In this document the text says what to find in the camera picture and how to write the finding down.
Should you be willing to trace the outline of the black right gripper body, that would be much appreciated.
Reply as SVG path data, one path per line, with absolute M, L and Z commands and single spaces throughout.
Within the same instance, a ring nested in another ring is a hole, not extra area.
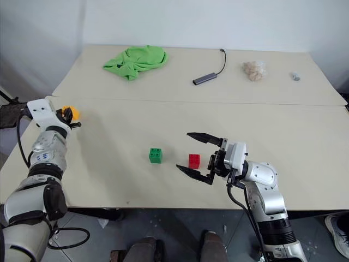
M 215 175 L 218 175 L 220 177 L 227 177 L 230 173 L 230 169 L 225 167 L 224 159 L 226 156 L 226 143 L 227 139 L 223 138 L 209 138 L 208 142 L 210 144 L 217 145 L 219 149 L 215 151 L 213 155 L 211 155 L 209 164 L 208 164 L 208 170 L 209 174 L 206 176 L 208 178 L 213 178 Z

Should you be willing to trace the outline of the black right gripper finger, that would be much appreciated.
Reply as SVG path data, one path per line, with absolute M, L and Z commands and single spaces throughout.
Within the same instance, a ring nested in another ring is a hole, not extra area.
M 187 136 L 190 136 L 191 138 L 204 144 L 210 143 L 216 146 L 221 146 L 222 144 L 222 138 L 218 138 L 207 133 L 189 132 L 187 133 Z
M 191 168 L 187 168 L 185 166 L 181 166 L 176 164 L 176 167 L 182 171 L 183 173 L 185 173 L 187 176 L 189 176 L 190 178 L 206 183 L 208 185 L 212 185 L 213 184 L 213 180 L 214 180 L 214 173 L 209 173 L 206 176 L 202 175 L 199 171 L 191 169 Z

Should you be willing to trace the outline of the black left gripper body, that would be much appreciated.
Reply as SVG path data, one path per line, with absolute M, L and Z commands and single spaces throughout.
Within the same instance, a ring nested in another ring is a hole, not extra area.
M 70 125 L 71 122 L 72 122 L 72 121 L 65 121 L 65 120 L 63 119 L 63 117 L 62 117 L 62 109 L 58 109 L 58 110 L 56 111 L 56 116 L 58 117 L 58 119 L 59 119 L 61 122 L 63 122 L 64 124 L 66 124 L 68 127 L 69 127 L 69 125 Z

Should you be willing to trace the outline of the orange toy brick cube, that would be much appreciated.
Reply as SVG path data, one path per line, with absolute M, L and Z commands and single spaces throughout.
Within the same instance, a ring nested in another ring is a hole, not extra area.
M 66 110 L 70 109 L 71 113 L 72 113 L 72 120 L 73 121 L 78 121 L 79 120 L 79 116 L 80 116 L 80 112 L 78 111 L 78 109 L 72 105 L 65 105 L 62 107 L 62 113 L 64 114 Z

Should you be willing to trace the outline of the red toy brick cube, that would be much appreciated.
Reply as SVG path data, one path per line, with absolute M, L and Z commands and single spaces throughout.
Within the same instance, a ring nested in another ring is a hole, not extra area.
M 199 154 L 189 154 L 188 168 L 199 169 L 200 168 L 200 155 Z

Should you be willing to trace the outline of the green toy brick cube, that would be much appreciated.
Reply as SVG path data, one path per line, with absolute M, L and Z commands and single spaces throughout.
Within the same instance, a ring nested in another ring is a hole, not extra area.
M 150 148 L 149 161 L 154 164 L 161 164 L 163 162 L 163 152 L 160 148 Z

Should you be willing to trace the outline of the dark rounded shape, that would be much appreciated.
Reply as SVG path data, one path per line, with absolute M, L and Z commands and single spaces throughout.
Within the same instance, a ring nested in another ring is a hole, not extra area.
M 216 232 L 202 233 L 199 262 L 228 262 L 226 246 Z
M 123 262 L 165 262 L 165 260 L 164 242 L 154 236 L 147 236 L 129 248 Z

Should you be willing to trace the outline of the clear bag of wooden pieces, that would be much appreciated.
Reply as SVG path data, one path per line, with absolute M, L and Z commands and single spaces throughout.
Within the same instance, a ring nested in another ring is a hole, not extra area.
M 250 81 L 260 81 L 267 75 L 266 63 L 262 61 L 243 62 L 242 68 Z

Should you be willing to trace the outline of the crumpled green cloth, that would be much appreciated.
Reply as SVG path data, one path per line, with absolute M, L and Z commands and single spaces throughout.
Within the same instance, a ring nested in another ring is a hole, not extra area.
M 108 60 L 103 69 L 131 81 L 136 80 L 139 73 L 164 66 L 168 59 L 168 53 L 159 46 L 131 46 Z

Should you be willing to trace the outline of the white sneaker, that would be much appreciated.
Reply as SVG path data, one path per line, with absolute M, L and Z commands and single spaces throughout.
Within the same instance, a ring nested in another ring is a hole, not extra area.
M 328 215 L 324 222 L 333 237 L 337 251 L 349 259 L 349 212 L 341 215 Z

